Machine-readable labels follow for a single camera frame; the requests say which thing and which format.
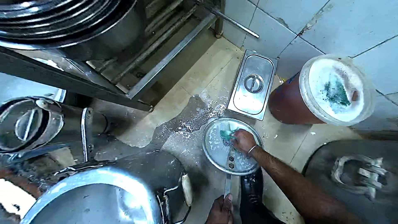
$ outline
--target white wall tile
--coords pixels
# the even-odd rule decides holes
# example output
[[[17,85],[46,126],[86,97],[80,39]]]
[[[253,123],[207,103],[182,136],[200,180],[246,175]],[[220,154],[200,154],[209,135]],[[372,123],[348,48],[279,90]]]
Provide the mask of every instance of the white wall tile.
[[[301,71],[308,60],[319,55],[323,53],[300,37],[296,37],[278,56],[276,74],[288,79]]]
[[[258,7],[299,33],[328,0],[260,0]]]
[[[302,38],[325,53],[355,56],[398,34],[398,1],[331,0]]]
[[[243,42],[244,48],[272,58],[276,58],[296,37],[296,34],[259,8],[254,12],[249,29],[257,33],[260,38],[246,35]]]
[[[388,99],[398,105],[398,92],[386,95]]]
[[[398,37],[354,58],[382,94],[398,92]]]
[[[249,27],[256,6],[248,0],[226,0],[225,15],[236,20],[238,23]],[[223,25],[224,37],[238,47],[242,47],[246,32],[228,21]]]
[[[259,0],[249,0],[251,1],[253,4],[257,5]]]
[[[398,106],[379,94],[376,97],[376,107],[373,114],[354,125],[353,128],[374,131],[398,131]]]

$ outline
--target wrist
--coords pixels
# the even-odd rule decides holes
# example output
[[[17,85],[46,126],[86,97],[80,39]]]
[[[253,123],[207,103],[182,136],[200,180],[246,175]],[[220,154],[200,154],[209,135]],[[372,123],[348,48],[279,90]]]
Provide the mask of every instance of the wrist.
[[[264,152],[265,151],[257,145],[251,152],[251,157],[253,157],[255,160],[258,160],[264,154]]]

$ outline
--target person's arm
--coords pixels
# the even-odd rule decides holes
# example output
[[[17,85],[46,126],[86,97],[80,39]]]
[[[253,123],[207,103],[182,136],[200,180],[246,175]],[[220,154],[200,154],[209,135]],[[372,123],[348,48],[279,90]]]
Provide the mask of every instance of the person's arm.
[[[251,133],[239,129],[234,134],[234,147],[248,154],[257,145]],[[249,154],[267,171],[286,197],[307,222],[359,223],[343,204],[326,195],[299,172],[256,146]]]

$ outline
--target bracelet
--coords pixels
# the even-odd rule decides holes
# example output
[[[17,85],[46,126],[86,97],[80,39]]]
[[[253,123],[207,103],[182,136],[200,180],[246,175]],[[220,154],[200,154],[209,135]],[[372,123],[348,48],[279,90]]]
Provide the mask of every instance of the bracelet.
[[[257,145],[253,146],[249,151],[248,151],[248,156],[250,156],[250,152],[256,147]]]

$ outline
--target person's hand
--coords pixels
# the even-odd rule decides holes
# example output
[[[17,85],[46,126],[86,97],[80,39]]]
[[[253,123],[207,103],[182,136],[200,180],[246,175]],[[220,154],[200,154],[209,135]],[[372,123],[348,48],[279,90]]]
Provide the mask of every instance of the person's hand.
[[[232,194],[228,194],[225,198],[221,195],[214,200],[205,224],[233,224],[233,211]]]
[[[253,135],[246,130],[239,129],[233,134],[233,136],[235,137],[235,139],[232,139],[234,148],[246,155],[253,146],[257,145]]]

